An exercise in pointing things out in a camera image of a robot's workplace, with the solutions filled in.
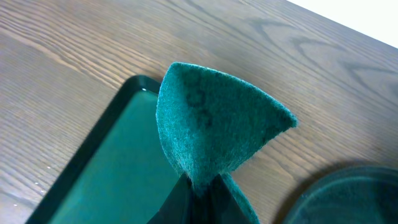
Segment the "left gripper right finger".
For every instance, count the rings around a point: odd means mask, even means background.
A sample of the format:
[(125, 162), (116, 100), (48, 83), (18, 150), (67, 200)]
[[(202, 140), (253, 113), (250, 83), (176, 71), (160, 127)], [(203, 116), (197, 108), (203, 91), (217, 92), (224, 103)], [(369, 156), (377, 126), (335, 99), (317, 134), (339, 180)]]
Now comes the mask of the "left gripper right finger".
[(250, 224), (220, 175), (210, 184), (210, 223)]

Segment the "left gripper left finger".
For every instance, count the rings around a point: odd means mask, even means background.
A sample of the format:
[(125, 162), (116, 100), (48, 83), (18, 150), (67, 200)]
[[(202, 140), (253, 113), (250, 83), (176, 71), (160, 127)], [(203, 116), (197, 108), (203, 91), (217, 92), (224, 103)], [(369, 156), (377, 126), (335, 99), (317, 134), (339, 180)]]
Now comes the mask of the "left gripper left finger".
[(192, 181), (182, 174), (158, 212), (147, 224), (191, 224)]

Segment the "green yellow sponge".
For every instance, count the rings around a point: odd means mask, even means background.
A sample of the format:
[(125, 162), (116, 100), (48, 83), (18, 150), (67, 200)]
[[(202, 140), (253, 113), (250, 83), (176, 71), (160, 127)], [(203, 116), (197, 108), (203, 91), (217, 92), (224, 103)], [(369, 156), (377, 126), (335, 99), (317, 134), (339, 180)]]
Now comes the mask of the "green yellow sponge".
[(258, 87), (212, 68), (171, 64), (156, 109), (160, 143), (197, 196), (220, 176), (251, 223), (259, 218), (231, 173), (297, 118)]

